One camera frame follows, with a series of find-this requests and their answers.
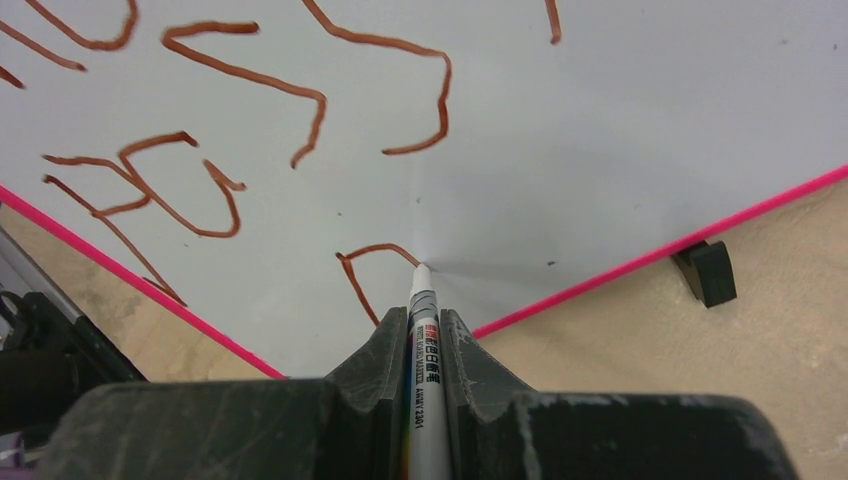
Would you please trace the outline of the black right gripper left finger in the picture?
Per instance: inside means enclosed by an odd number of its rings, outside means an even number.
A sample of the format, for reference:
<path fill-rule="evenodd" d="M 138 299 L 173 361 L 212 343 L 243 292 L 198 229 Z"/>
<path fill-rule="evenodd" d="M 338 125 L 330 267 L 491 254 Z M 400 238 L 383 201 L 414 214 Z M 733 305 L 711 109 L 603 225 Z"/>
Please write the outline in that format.
<path fill-rule="evenodd" d="M 114 383 L 78 400 L 40 479 L 391 479 L 404 308 L 318 379 Z"/>

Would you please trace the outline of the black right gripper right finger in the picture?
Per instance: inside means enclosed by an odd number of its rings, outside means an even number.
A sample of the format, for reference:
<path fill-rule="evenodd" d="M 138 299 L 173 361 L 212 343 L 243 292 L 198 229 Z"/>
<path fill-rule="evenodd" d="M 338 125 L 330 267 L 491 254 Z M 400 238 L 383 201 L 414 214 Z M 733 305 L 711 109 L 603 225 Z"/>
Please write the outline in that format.
<path fill-rule="evenodd" d="M 442 314 L 460 479 L 794 479 L 773 425 L 732 396 L 542 392 Z"/>

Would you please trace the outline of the white whiteboard marker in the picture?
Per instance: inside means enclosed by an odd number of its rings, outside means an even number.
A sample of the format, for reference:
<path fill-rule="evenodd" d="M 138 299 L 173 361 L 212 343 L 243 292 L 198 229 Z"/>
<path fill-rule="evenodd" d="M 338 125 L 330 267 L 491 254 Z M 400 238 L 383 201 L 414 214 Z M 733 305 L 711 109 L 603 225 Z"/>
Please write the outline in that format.
<path fill-rule="evenodd" d="M 404 479 L 453 477 L 440 336 L 431 272 L 420 264 L 413 272 L 407 316 Z"/>

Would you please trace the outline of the pink framed whiteboard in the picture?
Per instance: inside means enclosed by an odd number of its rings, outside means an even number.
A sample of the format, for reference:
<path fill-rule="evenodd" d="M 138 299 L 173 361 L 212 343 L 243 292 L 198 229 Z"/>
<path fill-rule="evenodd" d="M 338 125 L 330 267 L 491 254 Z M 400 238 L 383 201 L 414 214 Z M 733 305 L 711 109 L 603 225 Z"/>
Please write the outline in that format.
<path fill-rule="evenodd" d="M 272 375 L 847 170 L 843 1 L 5 1 L 1 199 Z"/>

